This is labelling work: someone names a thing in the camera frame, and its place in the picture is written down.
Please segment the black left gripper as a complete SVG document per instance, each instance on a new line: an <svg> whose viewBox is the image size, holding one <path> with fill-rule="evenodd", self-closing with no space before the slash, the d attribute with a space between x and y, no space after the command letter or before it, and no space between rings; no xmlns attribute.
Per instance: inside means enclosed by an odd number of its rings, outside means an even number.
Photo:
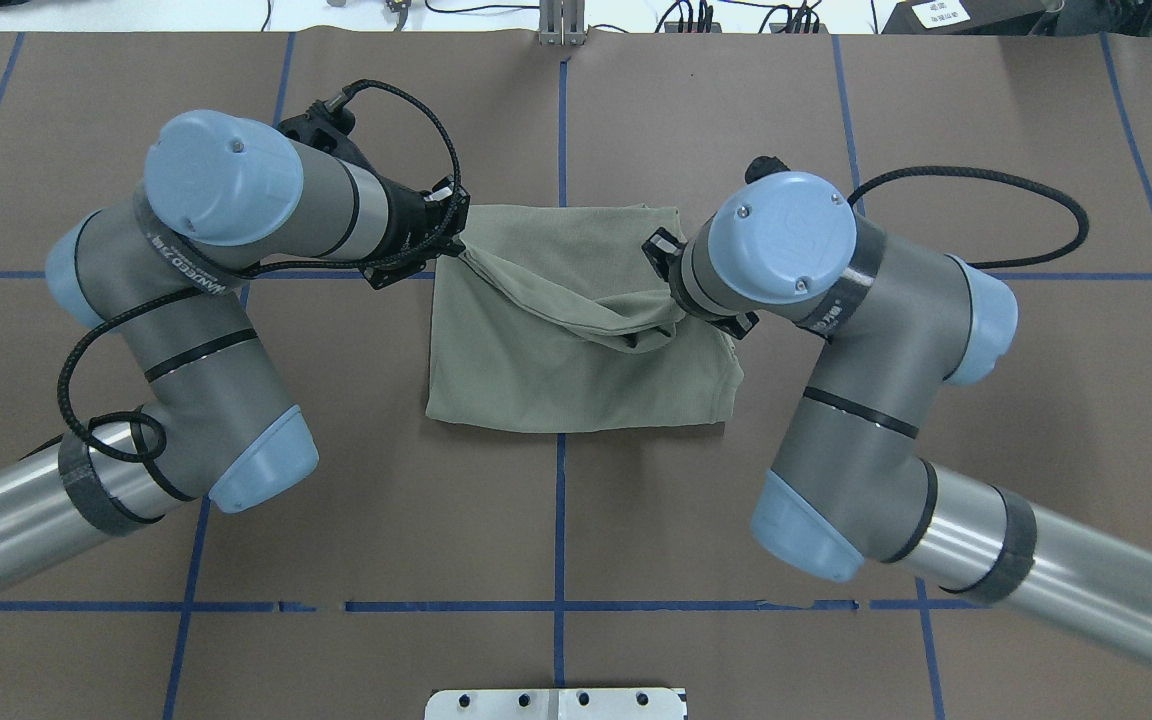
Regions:
<svg viewBox="0 0 1152 720"><path fill-rule="evenodd" d="M439 256L457 258L467 250L467 188L448 176L433 191L419 192L381 179L388 222L376 250L362 260L362 275L376 290L424 272Z"/></svg>

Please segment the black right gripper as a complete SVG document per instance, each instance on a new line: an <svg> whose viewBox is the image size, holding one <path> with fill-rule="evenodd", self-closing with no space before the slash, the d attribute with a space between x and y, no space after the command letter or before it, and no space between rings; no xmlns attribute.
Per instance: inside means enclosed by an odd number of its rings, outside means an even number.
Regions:
<svg viewBox="0 0 1152 720"><path fill-rule="evenodd" d="M696 253L690 243L676 234L658 227L652 236L643 243L643 253L654 270L654 273L668 286L669 296L685 314L707 323L710 327L721 331L732 340L744 340L749 332L759 323L758 314L736 313L730 306L718 304L704 290Z"/></svg>

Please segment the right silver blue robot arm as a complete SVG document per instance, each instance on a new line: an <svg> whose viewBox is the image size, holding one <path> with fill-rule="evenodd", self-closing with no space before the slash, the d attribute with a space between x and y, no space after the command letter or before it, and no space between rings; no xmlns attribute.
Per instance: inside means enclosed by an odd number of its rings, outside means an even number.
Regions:
<svg viewBox="0 0 1152 720"><path fill-rule="evenodd" d="M771 462L751 533L786 564L849 582L867 560L899 566L973 605L1020 612L1152 670L1152 552L916 454L945 386L986 378L1020 323L990 263L884 232L863 196L905 177L1009 184L1087 213L1032 179L973 167L908 167L841 194L760 156L691 240L658 228L641 247L685 314L735 340L759 314L823 338Z"/></svg>

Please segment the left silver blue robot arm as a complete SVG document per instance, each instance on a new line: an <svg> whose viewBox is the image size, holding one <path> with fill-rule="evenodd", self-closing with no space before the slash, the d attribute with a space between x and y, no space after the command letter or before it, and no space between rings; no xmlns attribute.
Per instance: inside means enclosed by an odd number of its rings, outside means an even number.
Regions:
<svg viewBox="0 0 1152 720"><path fill-rule="evenodd" d="M430 190L381 176L338 97L268 126L214 109L166 123L127 200L47 256L88 333L58 377L63 433L0 470L0 592L197 498L243 511L319 454L238 301L278 270L353 270L376 288L460 251L460 159Z"/></svg>

